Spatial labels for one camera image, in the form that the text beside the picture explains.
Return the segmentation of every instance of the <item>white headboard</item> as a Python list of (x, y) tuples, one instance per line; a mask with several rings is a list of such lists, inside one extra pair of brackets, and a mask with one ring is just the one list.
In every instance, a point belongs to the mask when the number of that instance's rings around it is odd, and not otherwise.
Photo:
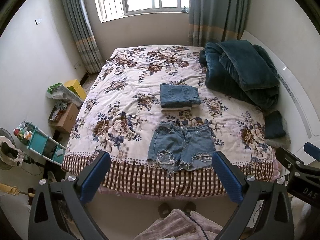
[(304, 152), (304, 144), (310, 142), (320, 148), (320, 121), (310, 99), (289, 68), (267, 46), (247, 31), (241, 39), (263, 47), (275, 65), (280, 80), (280, 95), (275, 110), (279, 110), (288, 123), (291, 139), (288, 150), (308, 165), (315, 159)]

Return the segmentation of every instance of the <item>denim shorts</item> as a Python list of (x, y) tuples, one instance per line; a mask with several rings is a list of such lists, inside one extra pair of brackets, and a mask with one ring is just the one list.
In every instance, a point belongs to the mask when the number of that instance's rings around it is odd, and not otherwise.
[(148, 161), (174, 173), (212, 166), (215, 147), (206, 124), (189, 127), (161, 121), (153, 134)]
[(160, 106), (177, 108), (199, 105), (198, 89), (187, 85), (160, 84)]

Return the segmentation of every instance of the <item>blue gripper pad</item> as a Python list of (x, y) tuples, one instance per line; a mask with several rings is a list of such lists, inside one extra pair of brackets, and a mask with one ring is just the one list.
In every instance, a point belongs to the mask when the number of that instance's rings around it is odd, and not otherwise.
[(212, 155), (212, 167), (226, 189), (230, 200), (240, 204), (243, 200), (241, 184), (216, 152)]
[(314, 146), (312, 143), (306, 142), (303, 150), (311, 157), (315, 158), (318, 162), (320, 162), (320, 149), (318, 147)]
[(110, 166), (110, 155), (106, 152), (82, 184), (80, 191), (80, 201), (82, 204), (86, 204), (93, 199)]

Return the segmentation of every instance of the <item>person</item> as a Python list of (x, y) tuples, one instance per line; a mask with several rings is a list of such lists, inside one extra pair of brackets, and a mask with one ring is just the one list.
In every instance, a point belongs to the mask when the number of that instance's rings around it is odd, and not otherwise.
[(172, 210), (162, 203), (158, 211), (161, 218), (134, 240), (213, 240), (222, 230), (222, 226), (197, 213), (193, 202), (183, 210)]

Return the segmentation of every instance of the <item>cardboard box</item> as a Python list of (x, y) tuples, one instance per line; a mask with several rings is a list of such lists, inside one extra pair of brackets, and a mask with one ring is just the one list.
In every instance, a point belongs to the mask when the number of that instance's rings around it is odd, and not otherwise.
[(82, 88), (78, 80), (74, 79), (67, 81), (64, 85), (72, 92), (76, 93), (83, 101), (87, 97), (87, 94), (85, 93), (84, 89)]
[(79, 110), (75, 104), (71, 103), (68, 105), (65, 113), (60, 118), (59, 122), (52, 123), (52, 127), (62, 133), (71, 133), (73, 125), (76, 122)]

